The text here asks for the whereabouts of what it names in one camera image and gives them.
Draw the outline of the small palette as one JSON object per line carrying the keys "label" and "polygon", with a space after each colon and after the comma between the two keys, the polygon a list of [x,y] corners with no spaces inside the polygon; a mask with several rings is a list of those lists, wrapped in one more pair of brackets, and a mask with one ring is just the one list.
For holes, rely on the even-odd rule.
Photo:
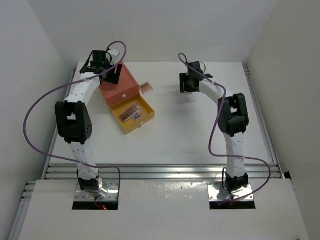
{"label": "small palette", "polygon": [[142,84],[139,86],[139,88],[140,88],[140,91],[141,91],[143,94],[146,94],[146,93],[148,93],[148,92],[150,92],[150,91],[153,90],[153,87],[151,86],[151,84],[150,84],[148,81],[142,83]]}

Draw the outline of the long brown eyeshadow palette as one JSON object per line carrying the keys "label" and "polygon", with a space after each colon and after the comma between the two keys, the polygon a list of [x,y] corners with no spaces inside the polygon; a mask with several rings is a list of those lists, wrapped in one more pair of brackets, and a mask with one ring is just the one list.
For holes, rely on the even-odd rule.
{"label": "long brown eyeshadow palette", "polygon": [[120,116],[119,118],[123,121],[123,122],[127,122],[132,116],[133,114],[135,114],[136,112],[138,112],[141,109],[141,106],[138,103],[134,103],[132,104],[128,109],[126,109]]}

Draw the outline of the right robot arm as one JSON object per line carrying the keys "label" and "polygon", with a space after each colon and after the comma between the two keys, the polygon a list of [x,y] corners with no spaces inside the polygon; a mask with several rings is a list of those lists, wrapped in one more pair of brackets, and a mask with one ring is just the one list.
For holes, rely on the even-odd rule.
{"label": "right robot arm", "polygon": [[212,80],[213,76],[201,70],[198,61],[186,62],[187,73],[179,75],[180,92],[199,92],[217,105],[214,128],[223,133],[226,144],[227,167],[224,170],[222,188],[232,193],[249,184],[245,168],[244,136],[249,125],[246,98],[242,93],[232,93]]}

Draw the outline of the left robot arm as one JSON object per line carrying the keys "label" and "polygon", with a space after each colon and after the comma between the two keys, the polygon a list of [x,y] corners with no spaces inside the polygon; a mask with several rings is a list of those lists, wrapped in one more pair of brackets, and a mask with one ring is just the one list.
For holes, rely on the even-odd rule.
{"label": "left robot arm", "polygon": [[118,84],[122,70],[119,55],[118,50],[110,48],[92,51],[80,70],[80,82],[64,101],[58,101],[54,107],[58,134],[68,143],[77,163],[80,189],[100,200],[108,191],[93,157],[90,141],[93,124],[87,105],[102,82]]}

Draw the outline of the orange top drawer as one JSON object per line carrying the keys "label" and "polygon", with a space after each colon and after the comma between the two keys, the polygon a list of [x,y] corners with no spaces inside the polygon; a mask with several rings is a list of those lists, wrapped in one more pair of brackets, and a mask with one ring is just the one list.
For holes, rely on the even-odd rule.
{"label": "orange top drawer", "polygon": [[105,100],[109,106],[120,103],[140,92],[138,85],[115,85],[108,88],[104,93]]}

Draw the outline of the yellow bottom drawer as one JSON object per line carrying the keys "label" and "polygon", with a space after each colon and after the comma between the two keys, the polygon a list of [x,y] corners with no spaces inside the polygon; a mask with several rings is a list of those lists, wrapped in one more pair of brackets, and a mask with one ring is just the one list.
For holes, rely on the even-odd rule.
{"label": "yellow bottom drawer", "polygon": [[155,117],[155,111],[140,93],[110,107],[125,134],[129,134]]}

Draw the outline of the orange drawer box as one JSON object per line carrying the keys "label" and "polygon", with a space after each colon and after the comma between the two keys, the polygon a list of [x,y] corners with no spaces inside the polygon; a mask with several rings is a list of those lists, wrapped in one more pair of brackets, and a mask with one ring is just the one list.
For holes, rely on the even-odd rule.
{"label": "orange drawer box", "polygon": [[119,75],[118,84],[103,82],[99,89],[108,106],[127,100],[140,93],[139,84],[124,62]]}

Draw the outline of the colourful square eyeshadow palette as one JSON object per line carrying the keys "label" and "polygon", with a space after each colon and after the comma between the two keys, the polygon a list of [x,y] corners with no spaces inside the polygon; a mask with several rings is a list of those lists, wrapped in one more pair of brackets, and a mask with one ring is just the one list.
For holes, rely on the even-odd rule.
{"label": "colourful square eyeshadow palette", "polygon": [[132,119],[136,122],[144,116],[145,116],[145,113],[142,110],[139,110],[135,114],[132,115]]}

